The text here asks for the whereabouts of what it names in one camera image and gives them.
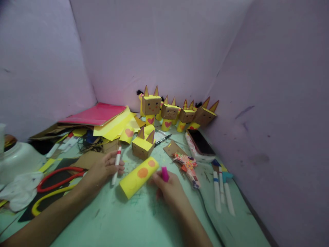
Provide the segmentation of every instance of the stack of paper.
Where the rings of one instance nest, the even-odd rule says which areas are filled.
[[[143,126],[145,122],[135,118],[135,116],[136,113],[130,112],[129,107],[126,106],[126,109],[121,114],[104,126],[95,126],[94,136],[103,136],[104,138],[113,141],[120,137],[126,125],[130,125],[134,129],[134,133],[136,133],[140,130],[140,126]]]

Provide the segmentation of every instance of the pink paper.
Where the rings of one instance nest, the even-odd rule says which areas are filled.
[[[125,106],[97,103],[97,105],[92,108],[89,108],[88,110],[80,112],[76,115],[69,116],[58,122],[103,126],[108,121],[122,113],[125,109]]]

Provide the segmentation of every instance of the red scissors handle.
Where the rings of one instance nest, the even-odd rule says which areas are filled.
[[[77,174],[75,174],[75,175],[73,175],[73,176],[71,176],[71,177],[69,177],[69,178],[67,178],[67,179],[65,179],[65,180],[63,180],[63,181],[61,181],[61,182],[59,182],[58,184],[55,184],[55,185],[53,185],[53,186],[50,186],[50,187],[48,187],[48,188],[44,188],[44,189],[41,188],[42,185],[45,183],[45,181],[46,181],[48,178],[50,178],[50,177],[52,177],[53,175],[55,175],[56,173],[62,172],[62,171],[64,171],[64,170],[72,170],[72,171],[79,172],[79,173],[77,173]],[[73,179],[75,179],[75,178],[77,178],[77,177],[82,177],[86,171],[87,171],[87,169],[80,168],[80,167],[75,167],[75,166],[68,166],[68,167],[63,167],[63,168],[60,168],[60,169],[58,169],[58,170],[55,170],[55,171],[53,171],[52,173],[50,173],[49,175],[47,175],[47,176],[46,176],[46,177],[45,177],[45,178],[39,183],[39,185],[38,185],[38,187],[37,187],[37,191],[38,191],[38,193],[43,193],[43,192],[48,192],[48,191],[50,191],[50,190],[53,190],[53,189],[55,189],[55,188],[57,188],[57,187],[62,186],[63,184],[65,184],[65,183],[67,183],[67,182],[70,182],[71,180],[73,180]]]

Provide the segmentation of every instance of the orange dot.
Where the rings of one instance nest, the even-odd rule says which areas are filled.
[[[155,162],[154,162],[153,160],[150,160],[150,161],[148,162],[148,165],[149,165],[150,167],[154,167],[154,166],[155,166]]]
[[[148,170],[143,167],[141,168],[138,172],[137,172],[137,175],[140,177],[140,178],[145,178],[148,174]]]

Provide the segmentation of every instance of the phone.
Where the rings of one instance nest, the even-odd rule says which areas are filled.
[[[207,156],[213,156],[216,155],[214,150],[211,148],[209,143],[206,141],[206,139],[203,137],[203,135],[198,130],[186,130],[188,134],[190,135],[195,148],[199,154],[207,155]]]

